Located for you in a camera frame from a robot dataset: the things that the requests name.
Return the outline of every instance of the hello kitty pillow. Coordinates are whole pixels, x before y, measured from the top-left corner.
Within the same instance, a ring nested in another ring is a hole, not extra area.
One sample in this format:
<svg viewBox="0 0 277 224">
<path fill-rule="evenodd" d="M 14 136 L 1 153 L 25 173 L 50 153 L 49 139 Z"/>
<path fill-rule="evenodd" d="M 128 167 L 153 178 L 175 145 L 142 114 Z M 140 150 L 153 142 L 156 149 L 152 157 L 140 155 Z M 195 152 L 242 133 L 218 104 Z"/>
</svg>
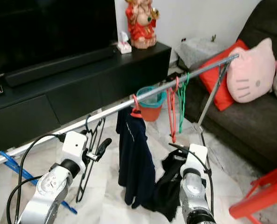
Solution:
<svg viewBox="0 0 277 224">
<path fill-rule="evenodd" d="M 228 90 L 239 103 L 250 102 L 267 93 L 273 84 L 275 58 L 270 38 L 262 40 L 250 50 L 234 49 L 229 55 L 239 53 L 229 66 Z"/>
</svg>

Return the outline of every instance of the white tile floor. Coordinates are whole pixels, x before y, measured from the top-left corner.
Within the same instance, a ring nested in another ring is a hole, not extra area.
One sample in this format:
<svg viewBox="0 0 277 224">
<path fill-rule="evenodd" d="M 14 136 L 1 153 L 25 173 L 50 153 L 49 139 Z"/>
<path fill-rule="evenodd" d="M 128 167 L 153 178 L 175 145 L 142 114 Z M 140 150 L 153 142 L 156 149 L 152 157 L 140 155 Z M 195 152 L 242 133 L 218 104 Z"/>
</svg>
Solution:
<svg viewBox="0 0 277 224">
<path fill-rule="evenodd" d="M 80 203 L 75 202 L 75 195 L 80 175 L 75 178 L 66 201 L 73 206 L 78 215 L 73 215 L 67 209 L 60 206 L 56 224 L 153 224 L 169 223 L 167 219 L 157 212 L 150 212 L 141 206 L 133 210 L 124 203 L 125 190 L 118 185 L 118 138 L 115 133 L 117 114 L 107 117 L 103 139 L 112 138 L 102 160 L 95 163 L 92 174 L 85 191 L 84 198 Z M 169 123 L 166 105 L 163 106 L 159 119 L 156 122 L 147 123 L 146 135 L 148 145 L 152 153 L 156 168 L 156 179 L 163 174 L 161 160 L 173 150 L 168 143 Z M 199 143 L 199 137 L 194 131 L 192 124 L 185 120 L 183 132 L 177 134 L 177 143 L 189 145 Z M 229 147 L 223 145 L 219 139 L 211 133 L 205 132 L 205 140 L 209 148 L 209 158 L 213 171 L 213 183 L 215 193 L 215 219 L 218 224 L 242 224 L 249 223 L 246 219 L 234 220 L 229 214 L 230 205 L 242 199 L 249 190 L 250 181 L 260 176 L 255 168 L 249 165 L 243 158 L 238 156 Z M 44 174 L 57 160 L 61 151 L 61 143 L 52 140 L 38 146 L 39 150 L 30 153 L 26 159 L 24 168 L 33 175 Z M 17 184 L 17 174 L 0 165 L 0 224 L 5 224 L 5 206 L 11 189 Z M 26 184 L 22 190 L 21 211 L 34 193 L 34 187 Z M 11 204 L 11 215 L 14 215 L 14 203 Z M 263 223 L 277 224 L 277 206 L 256 214 Z M 181 209 L 178 209 L 173 224 L 183 224 Z"/>
</svg>

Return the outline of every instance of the red figurine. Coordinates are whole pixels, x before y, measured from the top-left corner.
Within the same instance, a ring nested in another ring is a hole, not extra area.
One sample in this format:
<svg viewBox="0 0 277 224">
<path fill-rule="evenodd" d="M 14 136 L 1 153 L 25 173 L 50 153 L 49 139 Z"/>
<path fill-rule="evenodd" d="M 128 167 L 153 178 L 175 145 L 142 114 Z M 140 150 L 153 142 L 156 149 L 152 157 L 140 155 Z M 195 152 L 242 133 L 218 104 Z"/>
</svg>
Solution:
<svg viewBox="0 0 277 224">
<path fill-rule="evenodd" d="M 128 8 L 128 30 L 131 34 L 131 45 L 138 49 L 146 49 L 156 44 L 156 35 L 153 27 L 159 12 L 151 7 L 152 0 L 126 0 Z"/>
</svg>

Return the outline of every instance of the dark sofa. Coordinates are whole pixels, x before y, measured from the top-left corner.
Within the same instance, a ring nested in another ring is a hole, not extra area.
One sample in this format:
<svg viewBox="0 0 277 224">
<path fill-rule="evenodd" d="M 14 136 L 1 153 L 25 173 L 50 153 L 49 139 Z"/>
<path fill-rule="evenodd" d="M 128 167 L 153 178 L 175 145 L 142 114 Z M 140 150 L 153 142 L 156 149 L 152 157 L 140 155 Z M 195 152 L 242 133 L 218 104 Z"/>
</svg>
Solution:
<svg viewBox="0 0 277 224">
<path fill-rule="evenodd" d="M 277 59 L 277 0 L 261 1 L 238 38 L 252 48 L 266 37 L 272 39 Z M 190 81 L 185 110 L 188 120 L 197 121 L 208 96 L 198 77 Z M 222 112 L 212 104 L 203 126 L 262 171 L 277 167 L 277 98 L 274 93 L 246 104 L 234 103 Z"/>
</svg>

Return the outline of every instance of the red plastic chair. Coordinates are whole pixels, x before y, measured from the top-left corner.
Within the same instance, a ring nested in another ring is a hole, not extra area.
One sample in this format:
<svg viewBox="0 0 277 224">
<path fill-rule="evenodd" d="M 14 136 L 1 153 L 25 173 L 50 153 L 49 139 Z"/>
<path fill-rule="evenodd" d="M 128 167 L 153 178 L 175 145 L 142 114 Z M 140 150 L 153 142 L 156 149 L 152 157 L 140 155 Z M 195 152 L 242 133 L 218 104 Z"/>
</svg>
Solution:
<svg viewBox="0 0 277 224">
<path fill-rule="evenodd" d="M 251 185 L 253 187 L 246 197 L 232 205 L 229 212 L 235 219 L 246 217 L 254 224 L 261 224 L 252 214 L 277 203 L 277 169 L 253 181 Z"/>
</svg>

